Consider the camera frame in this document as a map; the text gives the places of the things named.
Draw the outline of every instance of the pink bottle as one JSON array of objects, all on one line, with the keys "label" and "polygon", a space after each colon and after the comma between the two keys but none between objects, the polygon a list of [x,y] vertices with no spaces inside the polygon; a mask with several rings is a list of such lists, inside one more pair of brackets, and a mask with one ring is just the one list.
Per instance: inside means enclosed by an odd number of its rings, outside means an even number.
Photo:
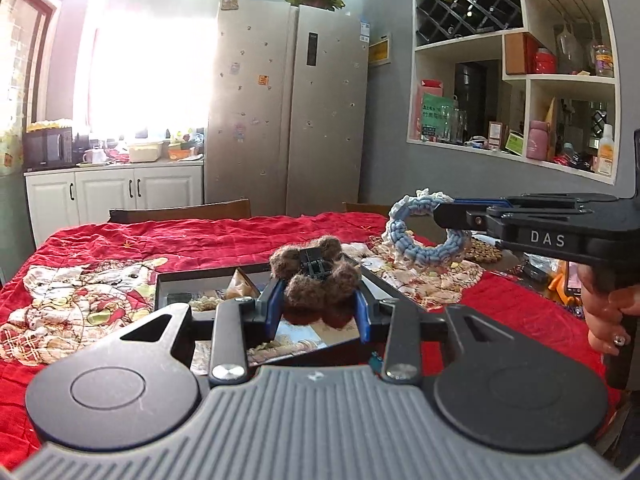
[{"label": "pink bottle", "polygon": [[543,121],[529,123],[529,139],[527,139],[527,158],[546,160],[549,146],[549,124]]}]

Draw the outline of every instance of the refrigerator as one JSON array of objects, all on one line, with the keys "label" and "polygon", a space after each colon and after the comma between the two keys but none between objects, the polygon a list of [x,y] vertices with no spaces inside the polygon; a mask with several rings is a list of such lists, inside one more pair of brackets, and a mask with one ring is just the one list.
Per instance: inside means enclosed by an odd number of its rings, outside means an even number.
[{"label": "refrigerator", "polygon": [[369,55],[361,28],[356,16],[286,2],[219,11],[207,203],[248,198],[253,216],[300,216],[357,202]]}]

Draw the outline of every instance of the bright window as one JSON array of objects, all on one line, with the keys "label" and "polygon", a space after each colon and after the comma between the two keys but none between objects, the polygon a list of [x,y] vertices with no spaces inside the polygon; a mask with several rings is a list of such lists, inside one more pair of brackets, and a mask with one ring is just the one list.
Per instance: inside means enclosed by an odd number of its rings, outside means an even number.
[{"label": "bright window", "polygon": [[107,0],[88,121],[97,137],[207,126],[220,0]]},{"label": "bright window", "polygon": [[35,0],[0,0],[0,176],[22,169],[22,133],[35,120],[49,17]]}]

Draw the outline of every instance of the white cabinet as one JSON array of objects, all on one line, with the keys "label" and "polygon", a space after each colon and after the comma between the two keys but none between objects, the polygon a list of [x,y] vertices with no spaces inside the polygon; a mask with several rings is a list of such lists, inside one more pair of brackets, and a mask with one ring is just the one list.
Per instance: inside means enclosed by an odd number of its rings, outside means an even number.
[{"label": "white cabinet", "polygon": [[202,168],[136,168],[135,193],[138,209],[202,204]]},{"label": "white cabinet", "polygon": [[108,222],[111,209],[136,209],[134,170],[78,171],[76,188],[81,224]]},{"label": "white cabinet", "polygon": [[36,247],[59,229],[107,222],[111,209],[202,204],[202,166],[47,171],[28,173],[26,183]]},{"label": "white cabinet", "polygon": [[37,247],[59,229],[80,225],[73,173],[28,175],[27,197]]}]

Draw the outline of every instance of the gray ribbed plate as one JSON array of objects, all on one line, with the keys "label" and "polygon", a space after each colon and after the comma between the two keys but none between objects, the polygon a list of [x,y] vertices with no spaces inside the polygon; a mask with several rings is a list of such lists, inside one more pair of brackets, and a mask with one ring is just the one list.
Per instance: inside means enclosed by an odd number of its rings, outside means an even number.
[{"label": "gray ribbed plate", "polygon": [[535,456],[484,448],[442,422],[418,388],[385,384],[368,366],[263,366],[247,384],[214,388],[183,427],[154,444],[106,455],[46,445],[15,471],[18,480],[604,480],[617,474],[587,445]]}]

